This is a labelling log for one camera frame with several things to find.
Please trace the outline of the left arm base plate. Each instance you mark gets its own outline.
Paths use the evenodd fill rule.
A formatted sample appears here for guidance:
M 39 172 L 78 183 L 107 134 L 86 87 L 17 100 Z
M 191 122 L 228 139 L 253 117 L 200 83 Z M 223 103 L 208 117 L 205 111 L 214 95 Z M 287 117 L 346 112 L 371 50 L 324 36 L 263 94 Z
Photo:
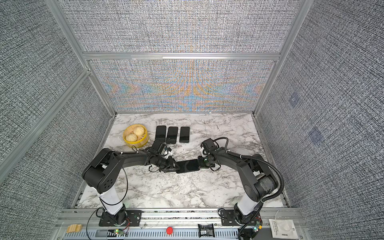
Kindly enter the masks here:
M 138 227 L 142 218 L 140 210 L 121 210 L 116 215 L 111 215 L 107 211 L 102 213 L 99 221 L 99 227 Z

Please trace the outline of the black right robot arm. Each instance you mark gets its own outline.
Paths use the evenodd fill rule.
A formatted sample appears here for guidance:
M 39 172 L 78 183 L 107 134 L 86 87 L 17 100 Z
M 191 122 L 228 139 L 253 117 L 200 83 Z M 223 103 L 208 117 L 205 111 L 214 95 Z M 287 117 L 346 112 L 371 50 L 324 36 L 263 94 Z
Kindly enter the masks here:
M 226 137 L 203 141 L 203 156 L 200 159 L 208 167 L 217 164 L 238 172 L 245 195 L 234 206 L 234 218 L 244 225 L 261 210 L 264 202 L 280 195 L 284 189 L 284 180 L 276 167 L 266 162 L 261 155 L 241 155 L 228 150 L 227 145 L 219 147 L 217 141 L 221 139 L 229 142 Z

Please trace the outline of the black phone case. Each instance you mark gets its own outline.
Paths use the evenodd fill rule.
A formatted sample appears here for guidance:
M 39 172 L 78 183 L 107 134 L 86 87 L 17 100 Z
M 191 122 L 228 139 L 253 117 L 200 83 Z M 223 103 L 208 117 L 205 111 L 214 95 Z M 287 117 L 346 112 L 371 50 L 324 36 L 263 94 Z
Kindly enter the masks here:
M 167 144 L 176 144 L 177 143 L 177 136 L 178 136 L 178 127 L 169 127 L 167 136 L 166 136 L 166 143 Z
M 199 161 L 197 159 L 180 161 L 177 163 L 177 165 L 180 167 L 178 170 L 176 170 L 177 174 L 196 172 L 200 170 Z
M 166 126 L 157 126 L 155 140 L 161 141 L 164 143 L 166 141 L 167 127 Z

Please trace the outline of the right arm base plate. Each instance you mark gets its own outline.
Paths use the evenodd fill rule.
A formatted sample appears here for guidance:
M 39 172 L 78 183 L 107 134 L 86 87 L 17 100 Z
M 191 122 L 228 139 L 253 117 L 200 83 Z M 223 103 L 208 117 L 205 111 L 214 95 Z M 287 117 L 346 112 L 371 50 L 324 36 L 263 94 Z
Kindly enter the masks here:
M 256 217 L 256 212 L 251 212 L 248 215 L 243 215 L 239 210 L 218 209 L 218 215 L 223 226 L 243 226 L 249 223 L 250 226 L 260 226 L 263 224 L 260 214 Z

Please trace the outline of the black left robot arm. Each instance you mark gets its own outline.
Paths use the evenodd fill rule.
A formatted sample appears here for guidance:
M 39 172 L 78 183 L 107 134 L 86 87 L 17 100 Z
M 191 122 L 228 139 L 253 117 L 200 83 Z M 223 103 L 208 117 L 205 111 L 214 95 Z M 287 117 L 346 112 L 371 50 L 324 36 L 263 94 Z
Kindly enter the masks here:
M 84 169 L 82 177 L 88 186 L 98 192 L 107 212 L 115 216 L 124 207 L 115 189 L 120 171 L 127 167 L 148 165 L 154 165 L 163 172 L 175 172 L 180 169 L 173 157 L 164 157 L 154 150 L 116 152 L 104 148 Z

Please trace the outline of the light blue phone case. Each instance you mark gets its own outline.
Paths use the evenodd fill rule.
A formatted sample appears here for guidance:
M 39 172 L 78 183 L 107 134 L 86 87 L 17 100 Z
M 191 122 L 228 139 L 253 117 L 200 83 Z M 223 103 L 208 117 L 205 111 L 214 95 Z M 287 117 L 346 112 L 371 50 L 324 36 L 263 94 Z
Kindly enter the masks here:
M 189 143 L 190 142 L 190 127 L 181 127 L 180 128 L 180 143 Z

